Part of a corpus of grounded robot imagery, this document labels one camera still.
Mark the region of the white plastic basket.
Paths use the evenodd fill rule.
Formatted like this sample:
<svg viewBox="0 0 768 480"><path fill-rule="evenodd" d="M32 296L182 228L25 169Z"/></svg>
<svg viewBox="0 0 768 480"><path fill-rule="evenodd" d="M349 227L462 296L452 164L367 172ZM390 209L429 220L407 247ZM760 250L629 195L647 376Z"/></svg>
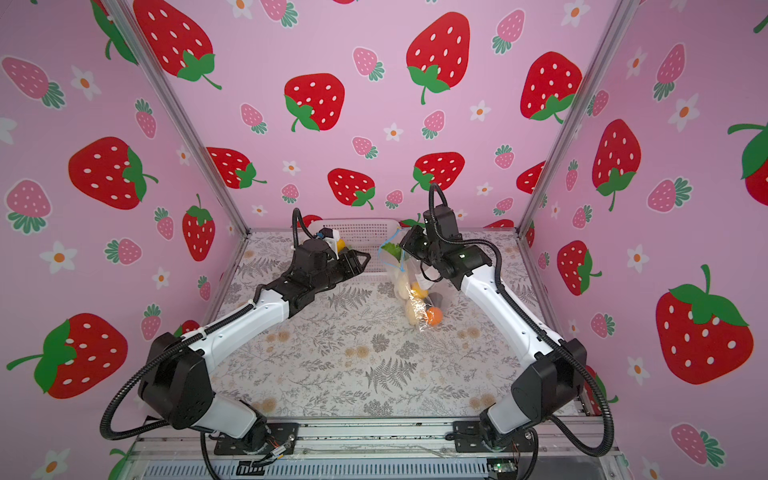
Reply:
<svg viewBox="0 0 768 480"><path fill-rule="evenodd" d="M308 227L311 233L318 233L322 228L331 228L340 233L340 238L350 249L371 255L365 271L351 280L351 283L374 284L388 281L384 263L380 260L379 247L396 236L400 227L395 220L389 219L337 219L314 220Z"/></svg>

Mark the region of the clear zip top bag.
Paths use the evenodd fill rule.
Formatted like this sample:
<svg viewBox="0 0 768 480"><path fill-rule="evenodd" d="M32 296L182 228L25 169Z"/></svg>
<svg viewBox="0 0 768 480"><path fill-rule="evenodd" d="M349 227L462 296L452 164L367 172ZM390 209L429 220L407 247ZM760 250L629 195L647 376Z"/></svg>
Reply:
<svg viewBox="0 0 768 480"><path fill-rule="evenodd" d="M403 302L408 324L426 331L437 328L444 320L445 296L434 282L426 279L422 264L400 246L406 231L398 228L377 251L394 295Z"/></svg>

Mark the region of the orange toy slice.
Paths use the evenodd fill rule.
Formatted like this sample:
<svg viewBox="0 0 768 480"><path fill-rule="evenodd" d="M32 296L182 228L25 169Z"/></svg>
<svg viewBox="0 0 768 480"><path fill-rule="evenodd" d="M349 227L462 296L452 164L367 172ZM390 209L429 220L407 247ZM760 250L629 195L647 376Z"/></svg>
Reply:
<svg viewBox="0 0 768 480"><path fill-rule="evenodd" d="M426 310L426 324L437 326L443 321L443 312L440 308L430 307Z"/></svg>

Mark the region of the beige toy bun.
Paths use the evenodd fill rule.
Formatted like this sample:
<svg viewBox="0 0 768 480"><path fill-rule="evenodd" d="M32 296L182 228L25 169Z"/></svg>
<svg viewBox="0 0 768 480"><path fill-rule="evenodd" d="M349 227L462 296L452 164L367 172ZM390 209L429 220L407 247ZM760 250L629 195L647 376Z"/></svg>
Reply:
<svg viewBox="0 0 768 480"><path fill-rule="evenodd" d="M405 303L406 318L412 326L418 326L426 319L426 310L426 303L422 299L413 298Z"/></svg>

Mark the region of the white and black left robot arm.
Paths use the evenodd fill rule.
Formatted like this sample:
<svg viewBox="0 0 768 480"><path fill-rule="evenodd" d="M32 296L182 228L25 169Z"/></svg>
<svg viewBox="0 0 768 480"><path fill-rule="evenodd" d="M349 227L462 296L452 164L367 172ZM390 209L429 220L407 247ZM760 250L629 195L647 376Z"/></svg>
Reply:
<svg viewBox="0 0 768 480"><path fill-rule="evenodd" d="M239 309L206 326L153 341L147 361L118 390L99 424L101 436L117 441L162 427L191 429L205 442L211 433L233 441L246 453L274 442L259 410L214 392L211 375L229 355L263 331L295 316L320 293L365 272L371 256L343 245L330 228L309 232L298 209L291 218L292 260L277 279L257 286ZM112 421L131 390L159 415L159 420L117 431Z"/></svg>

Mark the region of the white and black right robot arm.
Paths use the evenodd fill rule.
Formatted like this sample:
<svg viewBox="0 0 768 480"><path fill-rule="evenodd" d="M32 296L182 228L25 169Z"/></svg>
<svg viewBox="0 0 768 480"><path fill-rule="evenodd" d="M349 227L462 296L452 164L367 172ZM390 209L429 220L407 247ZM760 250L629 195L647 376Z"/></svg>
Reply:
<svg viewBox="0 0 768 480"><path fill-rule="evenodd" d="M564 340L506 287L500 249L488 240L462 237L454 211L438 185L429 189L423 226L412 228L400 246L409 256L434 268L439 280L450 282L473 301L520 362L523 371L509 395L479 416L480 436L489 449L503 449L549 421L588 456L602 457L612 450L613 416L596 378L586 368L586 348L577 340ZM585 388L595 393L602 413L602 438L595 446L580 440L556 415Z"/></svg>

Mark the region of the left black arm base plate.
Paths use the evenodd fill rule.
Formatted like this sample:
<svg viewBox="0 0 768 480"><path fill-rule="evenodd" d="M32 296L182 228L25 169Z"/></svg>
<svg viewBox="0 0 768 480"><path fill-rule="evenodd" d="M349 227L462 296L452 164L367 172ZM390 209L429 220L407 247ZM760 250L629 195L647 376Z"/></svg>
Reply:
<svg viewBox="0 0 768 480"><path fill-rule="evenodd" d="M215 444L217 456L256 455L266 456L282 448L279 455L292 455L296 446L300 424L296 422L269 422L257 425L254 433L244 439L220 435Z"/></svg>

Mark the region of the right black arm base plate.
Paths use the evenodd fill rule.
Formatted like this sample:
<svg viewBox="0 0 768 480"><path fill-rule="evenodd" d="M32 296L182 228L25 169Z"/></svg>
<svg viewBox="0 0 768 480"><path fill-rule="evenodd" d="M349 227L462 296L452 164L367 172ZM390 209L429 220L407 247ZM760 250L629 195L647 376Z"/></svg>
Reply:
<svg viewBox="0 0 768 480"><path fill-rule="evenodd" d="M533 434L530 431L503 435L489 442L483 436L479 420L454 421L444 438L454 444L458 453L532 453L535 450Z"/></svg>

